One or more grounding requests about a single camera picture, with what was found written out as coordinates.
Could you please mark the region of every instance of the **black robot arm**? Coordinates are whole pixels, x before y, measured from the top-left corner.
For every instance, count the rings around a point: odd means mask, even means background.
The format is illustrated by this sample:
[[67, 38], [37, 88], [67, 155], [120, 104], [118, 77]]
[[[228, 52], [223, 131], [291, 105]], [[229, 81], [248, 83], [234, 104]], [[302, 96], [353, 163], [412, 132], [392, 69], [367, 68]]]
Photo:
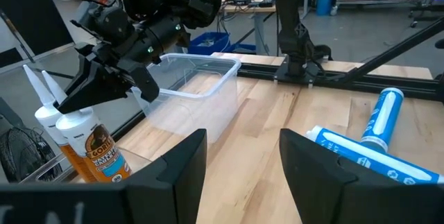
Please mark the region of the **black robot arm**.
[[[71, 22], [100, 43], [76, 46], [80, 69], [58, 106], [62, 113], [124, 98], [132, 86], [140, 88], [147, 101], [156, 99], [159, 87], [146, 66], [158, 64], [159, 55], [174, 44], [188, 46], [184, 26], [209, 26], [221, 7], [221, 0], [114, 0], [113, 6], [84, 1]], [[282, 21], [280, 47], [290, 57], [289, 73], [301, 76], [316, 47], [300, 23], [297, 0], [276, 3]]]

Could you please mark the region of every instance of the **blue and white tube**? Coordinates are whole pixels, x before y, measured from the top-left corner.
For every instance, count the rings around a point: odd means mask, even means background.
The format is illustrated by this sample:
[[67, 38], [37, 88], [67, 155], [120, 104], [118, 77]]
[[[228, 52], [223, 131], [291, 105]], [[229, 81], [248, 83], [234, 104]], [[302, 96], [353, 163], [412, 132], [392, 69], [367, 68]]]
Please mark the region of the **blue and white tube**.
[[361, 145], [387, 153], [403, 100], [404, 94], [400, 89], [382, 90], [362, 135]]
[[313, 130], [308, 131], [307, 137], [340, 156], [407, 185], [444, 182], [442, 175], [392, 155], [379, 153], [320, 126], [315, 126]]

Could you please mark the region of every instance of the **caulk tube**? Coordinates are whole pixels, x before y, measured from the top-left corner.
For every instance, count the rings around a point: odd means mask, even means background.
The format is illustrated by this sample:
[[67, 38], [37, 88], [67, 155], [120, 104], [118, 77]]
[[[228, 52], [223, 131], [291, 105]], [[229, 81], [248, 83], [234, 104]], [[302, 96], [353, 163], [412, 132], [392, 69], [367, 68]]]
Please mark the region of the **caulk tube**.
[[56, 128], [57, 120], [62, 116], [62, 113], [60, 113], [53, 106], [56, 101], [53, 95], [49, 93], [42, 81], [40, 81], [40, 79], [34, 74], [34, 72], [31, 71], [31, 69], [29, 69], [27, 65], [24, 65], [23, 68], [29, 78], [29, 81], [31, 82], [31, 85], [34, 87], [35, 92], [37, 92], [37, 95], [43, 104], [43, 106], [35, 112], [35, 118], [43, 126], [54, 142], [57, 143], [62, 153], [75, 168], [77, 173], [84, 179], [84, 181], [97, 182], [97, 179], [92, 175], [86, 163], [83, 161], [83, 158], [80, 158], [76, 154], [76, 152], [68, 144], [68, 140], [66, 140], [62, 133]]
[[353, 162], [407, 185], [444, 182], [442, 175], [392, 155], [379, 153], [320, 126], [315, 126], [313, 130], [308, 131], [307, 137]]
[[[47, 72], [43, 74], [55, 99], [62, 102], [65, 92]], [[92, 110], [65, 114], [55, 126], [99, 182], [120, 182], [131, 175], [128, 163]]]
[[404, 94], [400, 89], [391, 87], [382, 90], [362, 135], [362, 145], [387, 152], [403, 100]]

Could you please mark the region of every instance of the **clear plastic container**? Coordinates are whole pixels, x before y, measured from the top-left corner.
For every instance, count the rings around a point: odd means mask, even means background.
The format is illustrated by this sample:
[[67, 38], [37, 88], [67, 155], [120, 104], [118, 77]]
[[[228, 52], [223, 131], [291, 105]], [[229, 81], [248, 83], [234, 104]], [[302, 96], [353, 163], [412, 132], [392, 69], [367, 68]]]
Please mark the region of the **clear plastic container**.
[[198, 128], [207, 129], [207, 140], [214, 143], [237, 112], [237, 59], [206, 55], [170, 53], [160, 57], [160, 64], [147, 69], [160, 87], [152, 103], [135, 98], [156, 128], [179, 135], [190, 135]]

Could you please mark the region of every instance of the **wooden tabletop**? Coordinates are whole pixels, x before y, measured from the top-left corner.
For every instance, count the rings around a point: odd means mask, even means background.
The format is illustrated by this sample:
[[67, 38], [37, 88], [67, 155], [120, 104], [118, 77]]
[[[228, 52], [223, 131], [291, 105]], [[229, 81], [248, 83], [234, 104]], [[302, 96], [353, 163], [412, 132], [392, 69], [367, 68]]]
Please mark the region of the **wooden tabletop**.
[[[213, 55], [261, 64], [283, 61], [256, 55]], [[323, 66], [347, 71], [359, 64], [327, 62]], [[432, 78], [428, 69], [417, 67], [384, 65], [373, 73]], [[280, 129], [305, 134], [320, 125], [359, 141], [378, 95], [241, 77], [237, 78], [237, 93], [237, 115], [221, 138], [208, 147], [197, 223], [300, 223], [280, 161]], [[442, 103], [406, 98], [389, 153], [444, 173], [443, 126]], [[145, 119], [118, 144], [154, 160], [182, 138], [154, 128]]]
[[275, 12], [276, 6], [272, 6], [269, 8], [249, 8], [248, 6], [227, 5], [223, 10], [228, 13], [234, 13], [234, 12], [240, 12], [240, 13]]

